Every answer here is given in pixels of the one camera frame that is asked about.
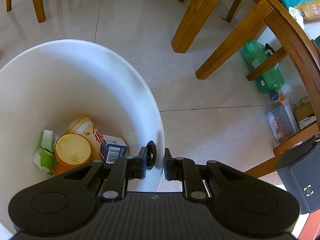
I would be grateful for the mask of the black round bin magnet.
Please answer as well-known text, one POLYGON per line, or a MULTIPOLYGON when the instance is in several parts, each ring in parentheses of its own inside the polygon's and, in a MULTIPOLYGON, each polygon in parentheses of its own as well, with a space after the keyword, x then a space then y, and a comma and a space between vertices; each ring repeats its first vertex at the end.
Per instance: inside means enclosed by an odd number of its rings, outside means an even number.
POLYGON ((157 158, 157 150, 156 150, 155 143, 152 140, 149 141, 146 146, 146 149, 147 149, 147 156, 148 156, 146 168, 148 170, 151 170, 154 167, 156 158, 157 158))

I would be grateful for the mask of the wooden chair right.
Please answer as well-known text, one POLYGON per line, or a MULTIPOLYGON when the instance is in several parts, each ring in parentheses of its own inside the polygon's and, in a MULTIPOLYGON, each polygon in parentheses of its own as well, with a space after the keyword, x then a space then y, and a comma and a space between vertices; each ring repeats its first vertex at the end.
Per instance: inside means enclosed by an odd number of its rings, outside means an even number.
POLYGON ((274 172, 282 153, 319 133, 319 52, 280 2, 268 1, 272 4, 272 9, 263 17, 263 22, 287 53, 283 58, 286 63, 282 70, 285 81, 294 92, 297 92, 298 88, 306 90, 316 121, 277 146, 274 149, 274 157, 246 171, 256 178, 274 172))

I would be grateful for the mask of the wooden dining table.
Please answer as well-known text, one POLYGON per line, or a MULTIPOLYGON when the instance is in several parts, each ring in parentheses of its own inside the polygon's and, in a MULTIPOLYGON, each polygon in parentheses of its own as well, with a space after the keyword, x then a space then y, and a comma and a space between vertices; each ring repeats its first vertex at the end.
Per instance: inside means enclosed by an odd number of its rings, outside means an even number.
MULTIPOLYGON (((171 45, 176 53, 185 53, 204 26, 220 0, 191 0, 176 30, 171 45)), ((240 22, 197 70, 196 77, 204 80, 226 62, 246 42, 253 39, 265 25, 263 17, 272 9, 268 0, 253 0, 257 6, 240 22)))

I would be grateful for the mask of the blue carton box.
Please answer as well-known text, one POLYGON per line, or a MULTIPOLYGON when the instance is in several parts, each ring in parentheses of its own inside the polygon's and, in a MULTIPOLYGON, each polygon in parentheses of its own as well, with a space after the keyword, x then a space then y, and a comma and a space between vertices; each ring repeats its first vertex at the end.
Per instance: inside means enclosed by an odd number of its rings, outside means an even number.
POLYGON ((107 164, 114 163, 118 158, 124 157, 128 146, 123 139, 109 135, 103 135, 100 144, 100 154, 107 164))

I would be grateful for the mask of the green plastic case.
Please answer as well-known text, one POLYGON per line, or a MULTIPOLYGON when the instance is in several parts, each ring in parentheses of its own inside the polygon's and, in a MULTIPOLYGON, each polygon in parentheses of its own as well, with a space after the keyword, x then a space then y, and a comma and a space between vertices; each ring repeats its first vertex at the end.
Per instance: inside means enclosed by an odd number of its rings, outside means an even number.
POLYGON ((285 84, 279 70, 280 61, 287 56, 283 47, 275 51, 268 43, 263 45, 251 40, 245 43, 240 54, 249 70, 247 79, 255 82, 259 92, 270 94, 285 84))

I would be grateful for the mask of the brown cardboard carton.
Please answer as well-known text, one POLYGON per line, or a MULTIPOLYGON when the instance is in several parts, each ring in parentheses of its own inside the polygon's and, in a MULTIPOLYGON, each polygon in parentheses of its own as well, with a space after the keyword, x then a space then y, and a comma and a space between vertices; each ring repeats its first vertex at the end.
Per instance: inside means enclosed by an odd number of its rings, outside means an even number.
POLYGON ((293 112, 300 130, 316 121, 316 116, 308 96, 300 99, 299 106, 293 112))

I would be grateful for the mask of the dark leather box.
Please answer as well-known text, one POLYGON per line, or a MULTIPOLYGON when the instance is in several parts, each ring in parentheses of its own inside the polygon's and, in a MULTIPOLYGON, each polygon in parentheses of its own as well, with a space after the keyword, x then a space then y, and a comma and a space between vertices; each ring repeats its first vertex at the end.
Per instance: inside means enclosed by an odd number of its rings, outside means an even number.
POLYGON ((276 164, 277 174, 298 200, 301 214, 319 210, 319 168, 319 135, 282 153, 276 164))

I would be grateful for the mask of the clear plastic storage box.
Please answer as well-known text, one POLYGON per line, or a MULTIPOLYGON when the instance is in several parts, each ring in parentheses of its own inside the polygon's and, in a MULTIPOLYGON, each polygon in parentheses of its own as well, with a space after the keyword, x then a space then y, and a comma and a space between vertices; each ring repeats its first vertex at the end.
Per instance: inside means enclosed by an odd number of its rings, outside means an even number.
POLYGON ((291 96, 286 96, 282 103, 273 106, 266 114, 267 123, 278 145, 299 131, 294 115, 295 109, 295 100, 291 96))

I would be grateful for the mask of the milk tea paper cup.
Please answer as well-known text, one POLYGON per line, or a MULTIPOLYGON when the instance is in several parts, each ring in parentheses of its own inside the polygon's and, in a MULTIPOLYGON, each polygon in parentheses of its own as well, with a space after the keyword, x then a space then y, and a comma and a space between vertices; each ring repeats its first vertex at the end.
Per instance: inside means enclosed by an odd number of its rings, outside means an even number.
POLYGON ((91 118, 80 115, 67 127, 65 134, 78 134, 88 140, 91 146, 91 160, 103 160, 104 136, 91 118))

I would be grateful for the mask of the orange half cut fruit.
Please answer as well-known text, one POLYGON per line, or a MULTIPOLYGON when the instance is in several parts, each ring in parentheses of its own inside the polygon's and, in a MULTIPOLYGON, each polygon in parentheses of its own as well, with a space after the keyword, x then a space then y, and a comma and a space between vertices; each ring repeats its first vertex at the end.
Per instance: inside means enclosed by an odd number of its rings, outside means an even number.
POLYGON ((55 144, 55 156, 60 165, 73 169, 90 162, 91 146, 88 140, 78 134, 65 134, 55 144))

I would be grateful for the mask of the white plastic trash bin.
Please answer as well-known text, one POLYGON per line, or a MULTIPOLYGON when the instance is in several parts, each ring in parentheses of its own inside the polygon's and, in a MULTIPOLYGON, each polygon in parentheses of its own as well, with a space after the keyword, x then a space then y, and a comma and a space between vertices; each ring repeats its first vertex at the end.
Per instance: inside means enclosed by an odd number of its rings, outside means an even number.
POLYGON ((33 163, 44 129, 63 135, 79 116, 104 135, 123 139, 137 155, 149 141, 154 167, 129 190, 156 192, 164 156, 157 103, 141 75, 124 58, 96 43, 57 40, 30 48, 1 69, 1 226, 13 235, 11 198, 47 179, 33 163))

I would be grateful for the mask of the green white snack wrapper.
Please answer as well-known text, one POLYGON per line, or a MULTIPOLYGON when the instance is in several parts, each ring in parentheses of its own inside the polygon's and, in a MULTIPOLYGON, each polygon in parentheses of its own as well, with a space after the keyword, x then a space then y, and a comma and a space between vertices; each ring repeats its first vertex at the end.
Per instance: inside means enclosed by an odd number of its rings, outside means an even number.
POLYGON ((50 130, 43 130, 40 146, 33 157, 33 163, 49 176, 55 174, 57 159, 54 153, 59 135, 50 130))

